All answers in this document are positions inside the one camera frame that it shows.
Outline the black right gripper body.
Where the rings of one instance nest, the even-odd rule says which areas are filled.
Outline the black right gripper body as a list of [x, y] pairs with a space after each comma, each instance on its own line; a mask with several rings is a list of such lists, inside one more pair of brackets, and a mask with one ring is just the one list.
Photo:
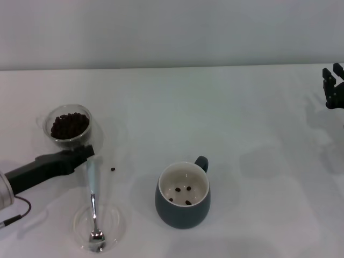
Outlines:
[[343, 109], [343, 82], [334, 88], [335, 106], [326, 106], [328, 109]]

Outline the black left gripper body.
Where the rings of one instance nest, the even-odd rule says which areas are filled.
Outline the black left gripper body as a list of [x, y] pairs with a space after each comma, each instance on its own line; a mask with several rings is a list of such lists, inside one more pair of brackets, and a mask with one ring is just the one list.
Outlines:
[[33, 162], [5, 174], [14, 194], [19, 194], [53, 177], [69, 175], [76, 168], [74, 152], [59, 152], [37, 157]]

